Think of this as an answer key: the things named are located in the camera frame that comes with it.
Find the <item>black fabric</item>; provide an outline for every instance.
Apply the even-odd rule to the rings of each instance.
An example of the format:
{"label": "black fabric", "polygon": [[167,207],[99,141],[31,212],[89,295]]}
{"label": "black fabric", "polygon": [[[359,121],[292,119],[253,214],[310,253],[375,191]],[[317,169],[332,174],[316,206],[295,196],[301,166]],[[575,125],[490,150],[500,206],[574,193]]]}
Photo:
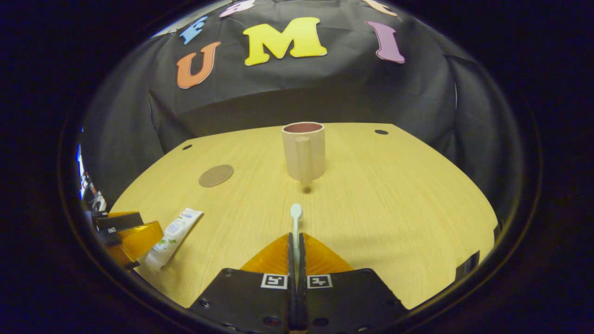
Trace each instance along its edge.
{"label": "black fabric", "polygon": [[[187,45],[179,37],[183,29],[146,41],[114,69],[90,105],[82,155],[109,204],[187,139],[312,120],[395,124],[455,163],[499,217],[513,210],[522,153],[512,111],[486,71],[446,37],[397,8],[399,16],[392,17],[360,0],[256,0],[246,11],[219,18],[226,7],[208,14]],[[246,28],[268,23],[283,31],[298,17],[320,19],[327,55],[287,52],[245,66]],[[378,40],[366,20],[396,30],[404,64],[376,56]],[[197,73],[200,49],[216,41],[210,75],[180,89],[177,61],[196,52],[191,72]]]}

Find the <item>light wood tabletop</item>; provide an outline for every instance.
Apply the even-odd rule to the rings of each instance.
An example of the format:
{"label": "light wood tabletop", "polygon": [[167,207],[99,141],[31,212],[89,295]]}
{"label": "light wood tabletop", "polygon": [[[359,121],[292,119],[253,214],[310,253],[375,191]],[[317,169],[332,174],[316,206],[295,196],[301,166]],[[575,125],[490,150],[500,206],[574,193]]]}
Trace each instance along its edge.
{"label": "light wood tabletop", "polygon": [[[374,269],[406,308],[452,283],[472,254],[480,250],[482,261],[491,251],[495,213],[444,156],[393,124],[324,126],[326,172],[310,193],[286,172],[280,126],[188,140],[155,162],[111,211],[139,211],[163,229],[186,207],[204,215],[161,272],[142,259],[136,271],[189,307],[221,269],[239,269],[290,232],[293,203],[304,211],[300,232],[355,269]],[[198,184],[203,172],[223,164],[235,169],[231,178]]]}

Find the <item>letter m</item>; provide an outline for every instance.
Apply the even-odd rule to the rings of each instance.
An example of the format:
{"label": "letter m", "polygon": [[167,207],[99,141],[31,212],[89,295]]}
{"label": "letter m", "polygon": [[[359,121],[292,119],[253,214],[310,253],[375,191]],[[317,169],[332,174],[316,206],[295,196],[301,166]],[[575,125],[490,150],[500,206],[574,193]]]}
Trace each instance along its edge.
{"label": "letter m", "polygon": [[293,57],[323,56],[327,53],[320,45],[316,25],[320,22],[316,17],[298,17],[293,19],[281,33],[269,24],[259,24],[244,30],[249,36],[249,57],[245,65],[262,64],[270,59],[264,53],[264,45],[276,58],[285,56],[291,42],[295,42],[290,54]]}

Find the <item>white toothpaste tube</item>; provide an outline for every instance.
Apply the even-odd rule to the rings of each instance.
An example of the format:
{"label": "white toothpaste tube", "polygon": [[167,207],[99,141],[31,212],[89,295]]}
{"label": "white toothpaste tube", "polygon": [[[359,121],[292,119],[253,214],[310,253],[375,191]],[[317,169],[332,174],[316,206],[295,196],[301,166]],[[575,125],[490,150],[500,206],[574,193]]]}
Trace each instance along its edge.
{"label": "white toothpaste tube", "polygon": [[202,211],[186,208],[169,226],[163,231],[163,239],[157,242],[150,251],[144,263],[155,270],[169,262],[173,252],[178,248],[189,229],[202,215]]}

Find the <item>round coaster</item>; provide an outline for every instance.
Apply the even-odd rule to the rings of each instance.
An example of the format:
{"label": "round coaster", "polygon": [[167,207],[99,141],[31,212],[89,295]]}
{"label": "round coaster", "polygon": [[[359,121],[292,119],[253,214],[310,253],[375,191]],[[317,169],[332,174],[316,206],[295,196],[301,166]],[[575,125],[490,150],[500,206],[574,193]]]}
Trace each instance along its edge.
{"label": "round coaster", "polygon": [[227,181],[231,175],[233,175],[233,167],[230,165],[219,165],[212,167],[208,171],[205,171],[198,183],[203,187],[214,187],[225,181]]}

